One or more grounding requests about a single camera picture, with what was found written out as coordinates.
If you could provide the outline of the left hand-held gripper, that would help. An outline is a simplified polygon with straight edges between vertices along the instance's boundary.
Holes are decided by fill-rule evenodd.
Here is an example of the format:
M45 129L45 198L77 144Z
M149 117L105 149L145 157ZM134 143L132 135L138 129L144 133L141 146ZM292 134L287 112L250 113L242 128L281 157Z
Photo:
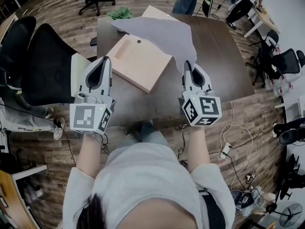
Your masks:
M96 59L84 69L79 93L70 104L71 130L89 135L105 133L116 104L110 97L111 86L112 62L108 56Z

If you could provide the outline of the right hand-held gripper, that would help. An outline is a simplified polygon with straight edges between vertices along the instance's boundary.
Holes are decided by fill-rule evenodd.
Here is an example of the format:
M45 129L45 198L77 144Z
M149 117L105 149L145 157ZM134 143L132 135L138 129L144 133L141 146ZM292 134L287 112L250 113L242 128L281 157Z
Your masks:
M196 65L184 63L184 91L180 109L190 126L211 126L222 117L220 98L214 95L209 75Z

